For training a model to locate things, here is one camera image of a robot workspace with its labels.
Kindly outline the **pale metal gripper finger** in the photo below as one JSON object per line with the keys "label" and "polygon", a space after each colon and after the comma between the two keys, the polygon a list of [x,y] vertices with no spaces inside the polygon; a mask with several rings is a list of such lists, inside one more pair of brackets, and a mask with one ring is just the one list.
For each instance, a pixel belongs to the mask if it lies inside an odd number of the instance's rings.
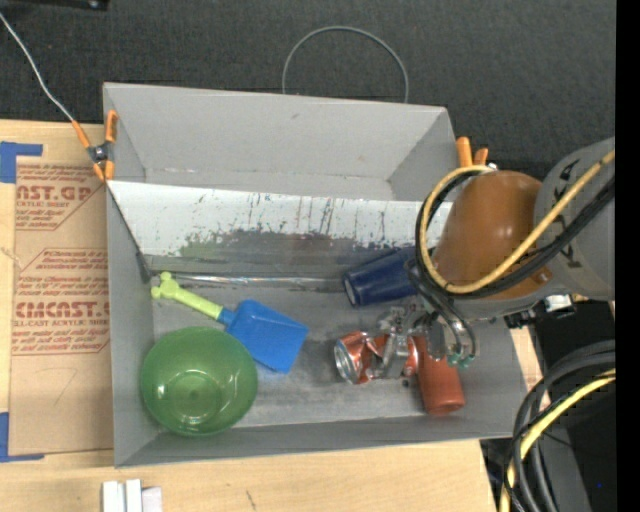
{"label": "pale metal gripper finger", "polygon": [[372,375],[376,379],[390,379],[395,377],[396,346],[390,335],[379,335],[374,338],[372,351]]}
{"label": "pale metal gripper finger", "polygon": [[412,344],[407,337],[396,337],[393,340],[392,376],[410,377],[414,373],[412,362]]}

